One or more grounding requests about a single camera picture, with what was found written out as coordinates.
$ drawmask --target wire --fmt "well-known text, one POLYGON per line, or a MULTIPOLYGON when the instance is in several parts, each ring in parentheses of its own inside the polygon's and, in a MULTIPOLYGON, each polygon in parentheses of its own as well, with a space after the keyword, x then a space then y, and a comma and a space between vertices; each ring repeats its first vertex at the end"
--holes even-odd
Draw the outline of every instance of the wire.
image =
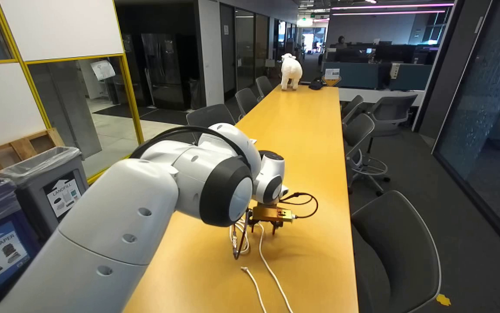
POLYGON ((264 304, 264 299, 262 299, 261 286, 257 285, 257 281, 255 281, 250 267, 240 265, 240 269, 243 269, 243 271, 250 276, 250 279, 252 279, 252 283, 254 283, 254 288, 255 288, 255 293, 257 293, 257 299, 261 300, 262 311, 268 313, 266 304, 264 304))
POLYGON ((229 239, 233 245, 233 255, 238 259, 241 253, 248 253, 250 238, 247 236, 248 227, 248 210, 238 219, 233 225, 229 225, 229 239), (241 231, 240 241, 236 241, 236 229, 241 231))
POLYGON ((314 203, 316 203, 316 206, 314 206, 314 210, 313 210, 311 213, 295 215, 295 219, 309 219, 309 217, 316 215, 316 212, 318 212, 318 208, 320 208, 320 199, 318 199, 314 194, 304 192, 304 191, 295 191, 295 192, 281 198, 280 201, 281 201, 281 203, 288 203, 288 205, 307 205, 309 201, 314 201, 314 203), (306 194, 306 196, 309 196, 309 198, 307 198, 306 201, 287 201, 288 198, 299 198, 299 196, 302 196, 302 194, 306 194))
POLYGON ((281 295, 283 295, 283 300, 285 300, 287 309, 288 309, 290 313, 294 313, 294 309, 292 309, 292 305, 290 305, 290 302, 288 302, 288 297, 287 297, 287 293, 285 293, 285 290, 283 290, 281 281, 280 281, 278 276, 273 272, 273 269, 271 269, 268 259, 264 257, 262 243, 264 243, 264 232, 266 232, 266 229, 264 229, 262 222, 257 222, 257 224, 259 224, 261 229, 262 229, 261 243, 257 245, 257 250, 259 250, 259 253, 261 253, 261 257, 262 257, 262 260, 264 260, 264 264, 266 264, 269 274, 273 276, 274 283, 278 285, 278 288, 280 288, 280 292, 281 292, 281 295))
MULTIPOLYGON (((287 293, 285 293, 285 290, 283 290, 281 281, 278 279, 278 276, 274 274, 274 271, 271 269, 271 265, 269 265, 269 262, 268 262, 268 259, 266 259, 266 255, 264 255, 262 245, 264 245, 266 229, 264 229, 262 222, 257 222, 257 224, 259 224, 261 229, 262 229, 262 232, 261 232, 261 243, 257 245, 257 250, 259 250, 259 253, 261 253, 261 259, 262 259, 262 262, 266 264, 266 267, 268 267, 269 274, 273 276, 274 283, 278 285, 288 313, 294 313, 294 309, 292 309, 292 305, 290 305, 290 300, 288 300, 288 297, 287 297, 287 293)), ((250 267, 241 265, 241 269, 250 276, 250 279, 252 279, 252 283, 254 283, 254 286, 255 286, 255 292, 257 292, 257 299, 261 300, 262 311, 268 313, 268 309, 266 309, 266 305, 264 305, 264 299, 262 299, 261 286, 257 285, 257 281, 255 281, 250 267)))

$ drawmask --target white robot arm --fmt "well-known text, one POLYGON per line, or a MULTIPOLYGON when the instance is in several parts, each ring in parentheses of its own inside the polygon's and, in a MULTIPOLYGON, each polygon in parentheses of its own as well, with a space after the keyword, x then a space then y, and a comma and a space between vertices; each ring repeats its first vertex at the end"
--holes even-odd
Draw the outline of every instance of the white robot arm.
POLYGON ((0 302, 2 313, 122 311, 176 208, 228 225, 245 212, 254 184, 269 184, 257 179, 254 142, 228 123, 196 144, 162 135, 137 156, 89 187, 0 302))

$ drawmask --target wooden table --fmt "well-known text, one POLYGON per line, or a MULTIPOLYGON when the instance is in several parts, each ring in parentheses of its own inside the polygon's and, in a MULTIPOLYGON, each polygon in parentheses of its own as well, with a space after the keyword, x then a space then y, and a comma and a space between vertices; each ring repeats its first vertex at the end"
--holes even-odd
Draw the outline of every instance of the wooden table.
MULTIPOLYGON (((257 139, 259 149, 285 156, 285 184, 292 191, 320 199, 314 217, 285 224, 276 234, 264 222, 264 253, 294 311, 358 311, 339 90, 276 88, 238 126, 257 139)), ((306 213, 313 206, 290 208, 306 213)), ((268 311, 287 311, 259 257, 259 238, 255 227, 250 253, 235 259, 226 227, 176 213, 125 311, 261 311, 240 265, 255 274, 268 311)))

